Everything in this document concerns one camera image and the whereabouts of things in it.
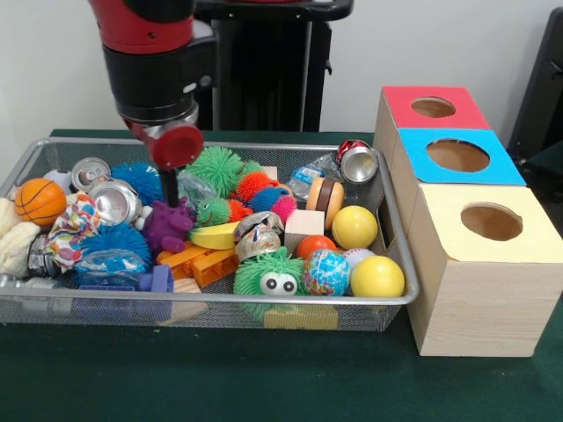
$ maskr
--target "purple plush toy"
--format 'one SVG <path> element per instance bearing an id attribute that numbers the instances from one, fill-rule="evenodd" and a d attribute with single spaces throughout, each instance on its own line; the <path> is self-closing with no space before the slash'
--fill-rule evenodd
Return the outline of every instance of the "purple plush toy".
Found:
<path id="1" fill-rule="evenodd" d="M 186 247 L 187 232 L 194 226 L 190 212 L 186 209 L 186 198 L 182 198 L 175 208 L 155 200 L 152 213 L 147 217 L 143 234 L 150 251 L 157 255 L 162 250 L 174 253 L 182 252 Z"/>

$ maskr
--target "red box top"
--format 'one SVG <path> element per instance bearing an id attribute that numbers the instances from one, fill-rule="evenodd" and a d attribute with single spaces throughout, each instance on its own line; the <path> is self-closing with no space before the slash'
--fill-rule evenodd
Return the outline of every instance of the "red box top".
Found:
<path id="1" fill-rule="evenodd" d="M 385 86 L 383 91 L 399 129 L 490 129 L 463 87 Z"/>

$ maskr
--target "googly eyes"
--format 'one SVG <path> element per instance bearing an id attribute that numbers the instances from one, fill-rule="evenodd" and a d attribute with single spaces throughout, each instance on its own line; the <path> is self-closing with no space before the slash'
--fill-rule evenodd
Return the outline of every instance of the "googly eyes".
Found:
<path id="1" fill-rule="evenodd" d="M 297 281 L 289 274 L 265 273 L 260 278 L 264 295 L 292 296 L 297 293 Z"/>

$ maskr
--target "green spiky ball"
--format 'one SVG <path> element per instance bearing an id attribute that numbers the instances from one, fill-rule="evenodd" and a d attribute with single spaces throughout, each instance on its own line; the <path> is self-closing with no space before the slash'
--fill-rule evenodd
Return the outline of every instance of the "green spiky ball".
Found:
<path id="1" fill-rule="evenodd" d="M 224 147 L 207 147 L 195 162 L 183 171 L 209 182 L 221 198 L 229 198 L 237 188 L 238 174 L 244 163 L 238 154 Z"/>
<path id="2" fill-rule="evenodd" d="M 263 253 L 256 259 L 245 260 L 237 269 L 233 292 L 235 295 L 263 295 L 260 278 L 273 272 L 289 274 L 297 281 L 296 295 L 305 295 L 303 290 L 303 260 L 289 259 L 288 250 L 282 246 L 277 252 Z M 244 303 L 241 307 L 258 321 L 264 320 L 264 314 L 274 305 L 263 303 Z"/>
<path id="3" fill-rule="evenodd" d="M 238 177 L 243 178 L 248 173 L 252 173 L 254 171 L 264 171 L 264 169 L 262 168 L 260 163 L 258 163 L 257 161 L 253 161 L 253 160 L 247 161 L 245 163 L 245 166 L 243 167 L 243 169 L 238 174 Z"/>
<path id="4" fill-rule="evenodd" d="M 222 198 L 208 198 L 197 205 L 197 222 L 203 227 L 225 224 L 230 219 L 229 202 Z"/>

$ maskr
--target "clear plastic bag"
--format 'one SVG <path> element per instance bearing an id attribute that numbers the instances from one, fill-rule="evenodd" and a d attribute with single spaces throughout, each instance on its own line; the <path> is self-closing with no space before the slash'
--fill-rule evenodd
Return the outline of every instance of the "clear plastic bag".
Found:
<path id="1" fill-rule="evenodd" d="M 124 286 L 139 288 L 146 263 L 132 251 L 110 249 L 86 255 L 75 267 L 78 286 Z"/>
<path id="2" fill-rule="evenodd" d="M 329 178 L 335 182 L 343 182 L 340 168 L 334 160 L 334 154 L 320 156 L 312 163 L 299 167 L 291 173 L 288 186 L 293 190 L 293 195 L 302 202 L 309 198 L 311 184 L 315 178 Z"/>
<path id="3" fill-rule="evenodd" d="M 190 171 L 181 171 L 178 175 L 178 192 L 180 198 L 187 198 L 186 206 L 191 209 L 197 209 L 201 200 L 217 196 L 212 185 Z"/>

